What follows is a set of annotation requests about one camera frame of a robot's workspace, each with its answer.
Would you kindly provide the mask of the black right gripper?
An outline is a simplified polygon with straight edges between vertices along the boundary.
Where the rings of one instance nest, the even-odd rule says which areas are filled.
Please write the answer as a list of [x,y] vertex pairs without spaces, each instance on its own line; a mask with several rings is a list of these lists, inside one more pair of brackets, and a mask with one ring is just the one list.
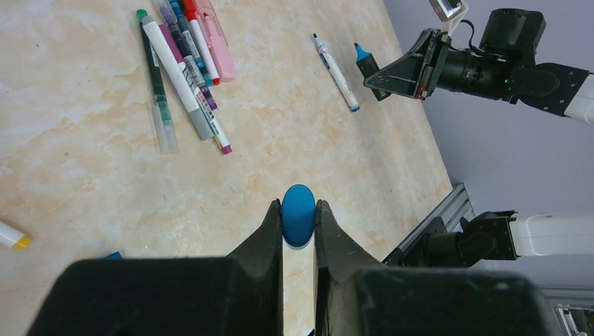
[[415,45],[391,64],[364,76],[364,86],[370,89],[411,99],[424,100],[437,87],[451,46],[447,32],[426,29]]

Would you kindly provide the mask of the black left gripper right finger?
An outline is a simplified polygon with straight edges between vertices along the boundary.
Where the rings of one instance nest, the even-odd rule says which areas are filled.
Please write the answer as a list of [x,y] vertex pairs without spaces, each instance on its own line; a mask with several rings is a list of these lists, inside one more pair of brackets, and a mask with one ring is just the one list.
[[315,209],[315,335],[367,335],[359,275],[385,268],[338,224],[329,203]]

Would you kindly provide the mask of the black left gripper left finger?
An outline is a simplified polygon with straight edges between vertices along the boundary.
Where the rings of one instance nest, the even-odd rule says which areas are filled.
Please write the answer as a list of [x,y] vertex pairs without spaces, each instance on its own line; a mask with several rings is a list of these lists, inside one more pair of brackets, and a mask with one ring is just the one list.
[[259,227],[228,254],[237,265],[228,297],[228,334],[284,334],[281,204],[271,202]]

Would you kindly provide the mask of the black blue highlighter marker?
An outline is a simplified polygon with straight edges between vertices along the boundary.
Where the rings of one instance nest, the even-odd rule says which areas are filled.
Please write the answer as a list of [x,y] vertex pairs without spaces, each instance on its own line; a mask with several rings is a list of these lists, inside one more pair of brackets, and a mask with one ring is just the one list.
[[[379,66],[373,55],[370,52],[365,51],[358,43],[354,43],[354,48],[357,53],[356,65],[364,79],[367,79],[379,70]],[[381,102],[391,95],[388,92],[379,91],[377,89],[371,89],[371,91],[378,102]]]

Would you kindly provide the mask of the white pen blue cap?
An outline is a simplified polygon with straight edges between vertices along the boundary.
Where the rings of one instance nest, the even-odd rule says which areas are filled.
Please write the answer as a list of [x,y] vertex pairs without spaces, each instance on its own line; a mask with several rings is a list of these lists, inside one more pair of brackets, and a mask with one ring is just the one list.
[[326,69],[329,71],[330,75],[332,76],[341,95],[343,96],[343,99],[348,105],[349,110],[353,113],[357,112],[360,109],[359,102],[357,101],[357,98],[354,96],[354,93],[351,90],[338,64],[334,60],[333,56],[330,54],[326,44],[320,39],[320,37],[316,33],[313,33],[312,37],[314,39],[317,52],[321,57],[322,62],[324,63]]

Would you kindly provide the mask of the small blue pen cap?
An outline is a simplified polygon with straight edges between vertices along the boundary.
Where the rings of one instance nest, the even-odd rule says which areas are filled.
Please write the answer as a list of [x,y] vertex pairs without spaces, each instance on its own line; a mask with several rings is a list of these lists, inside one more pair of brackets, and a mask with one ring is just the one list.
[[114,253],[109,254],[105,258],[106,259],[117,259],[117,260],[119,260],[119,259],[122,259],[123,257],[121,255],[121,253],[119,251],[117,251],[117,252],[114,252]]

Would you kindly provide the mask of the green transparent pen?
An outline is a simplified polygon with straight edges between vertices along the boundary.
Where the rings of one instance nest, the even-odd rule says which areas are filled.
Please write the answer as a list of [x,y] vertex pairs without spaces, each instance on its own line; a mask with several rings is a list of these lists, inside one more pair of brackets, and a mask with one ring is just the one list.
[[141,23],[141,20],[147,15],[148,13],[144,9],[138,9],[136,11],[141,34],[141,42],[143,45],[144,56],[146,59],[146,65],[153,94],[153,124],[155,126],[161,153],[175,154],[179,152],[179,147],[174,130],[174,123],[172,121],[172,116],[167,103],[160,63],[158,61],[158,56],[156,55],[156,52],[143,29],[143,24]]

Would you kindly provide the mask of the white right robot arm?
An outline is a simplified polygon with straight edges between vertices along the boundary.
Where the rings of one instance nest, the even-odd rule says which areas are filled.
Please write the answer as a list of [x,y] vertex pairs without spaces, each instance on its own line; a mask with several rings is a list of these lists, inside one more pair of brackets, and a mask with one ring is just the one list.
[[[556,63],[537,64],[537,46],[546,27],[542,13],[517,8],[491,12],[479,45],[457,49],[451,34],[465,22],[464,1],[433,1],[442,29],[426,29],[401,58],[379,67],[357,46],[364,85],[377,100],[400,95],[423,100],[436,88],[510,104],[522,102],[555,116],[593,123],[593,74]],[[471,267],[481,260],[526,256],[592,255],[593,216],[526,215],[487,211],[461,219],[448,231],[442,218],[385,259],[389,266]]]

